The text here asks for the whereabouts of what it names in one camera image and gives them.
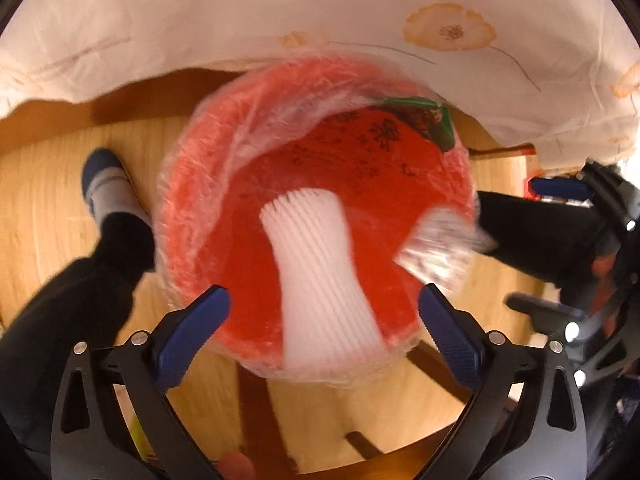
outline clear plastic bag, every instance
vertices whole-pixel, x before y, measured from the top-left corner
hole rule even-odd
[[[205,99],[159,189],[172,307],[226,286],[232,311],[210,346],[295,381],[353,383],[404,356],[421,283],[394,259],[425,211],[474,216],[466,150],[439,98],[379,60],[336,53]],[[265,211],[292,227],[270,231]]]

